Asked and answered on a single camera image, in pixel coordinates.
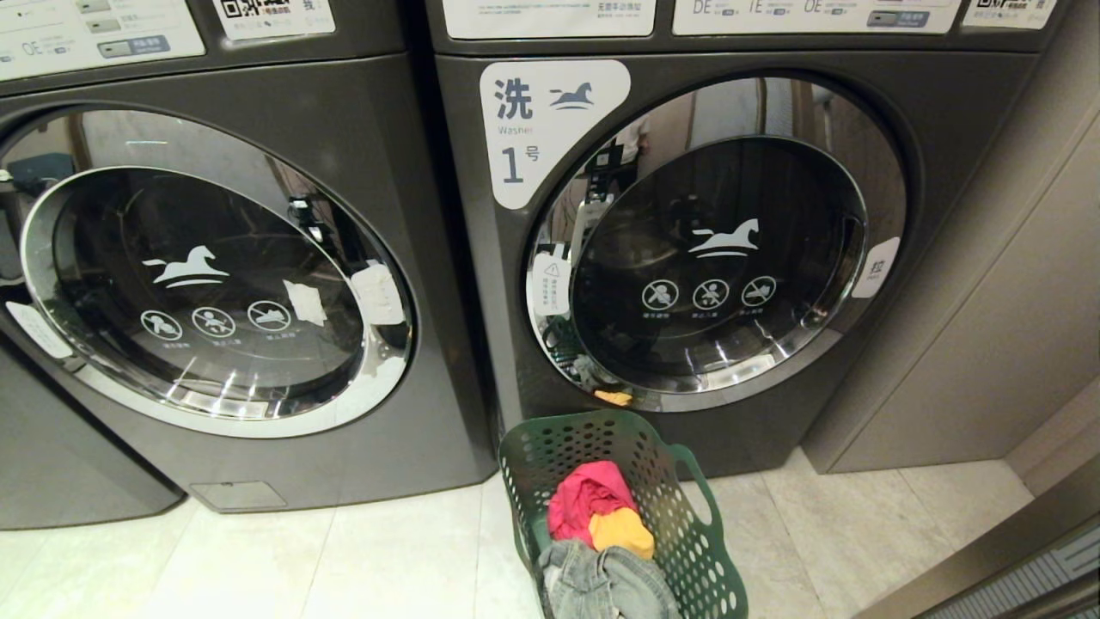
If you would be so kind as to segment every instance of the laundry basket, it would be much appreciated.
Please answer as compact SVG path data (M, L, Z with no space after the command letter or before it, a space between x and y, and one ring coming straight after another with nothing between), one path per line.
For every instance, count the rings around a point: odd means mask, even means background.
M551 543L546 512L550 498L578 466L612 461L638 504L641 520L653 533L653 561L664 572L684 619L748 617L745 585L734 567L722 531L714 495L691 451L666 445L653 428L628 411L593 411L521 423L501 443L501 472L512 500L516 551L535 581L542 612L550 610L540 551ZM711 510L705 524L676 482L684 463Z

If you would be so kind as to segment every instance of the gray washing machine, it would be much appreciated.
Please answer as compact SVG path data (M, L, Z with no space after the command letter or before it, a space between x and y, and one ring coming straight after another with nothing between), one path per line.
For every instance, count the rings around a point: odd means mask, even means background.
M7 4L4 333L219 511L492 474L398 2Z
M503 428L782 465L1071 1L429 0Z
M0 335L0 531L142 518L183 498Z

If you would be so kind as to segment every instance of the denim jeans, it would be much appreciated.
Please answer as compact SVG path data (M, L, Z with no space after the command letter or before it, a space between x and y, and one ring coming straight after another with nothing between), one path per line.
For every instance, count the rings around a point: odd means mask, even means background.
M597 554L562 540L542 552L539 567L554 619L680 619L661 570L626 549Z

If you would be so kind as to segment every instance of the floor tile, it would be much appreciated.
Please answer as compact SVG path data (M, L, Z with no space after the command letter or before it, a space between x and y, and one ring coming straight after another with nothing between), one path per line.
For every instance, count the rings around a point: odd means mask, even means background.
M901 475L956 550L1033 498L1003 461L906 468Z
M45 543L0 605L0 618L132 616L197 509L186 501L156 518L43 532Z
M0 532L0 606L48 537L50 531Z
M140 617L298 619L334 512L200 508Z
M722 512L729 559L755 619L824 619L825 612L759 474L708 482Z
M952 553L898 472L817 475L799 450L762 477L832 619L848 619Z
M540 619L538 594L516 554L512 507L501 474L483 486L476 619Z
M337 510L302 617L473 617L481 486Z

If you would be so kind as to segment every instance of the qr code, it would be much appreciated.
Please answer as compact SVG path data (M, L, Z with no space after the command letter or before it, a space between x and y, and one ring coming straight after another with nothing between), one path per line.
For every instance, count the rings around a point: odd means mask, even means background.
M290 0L221 0L226 16L252 18L276 13L289 13Z

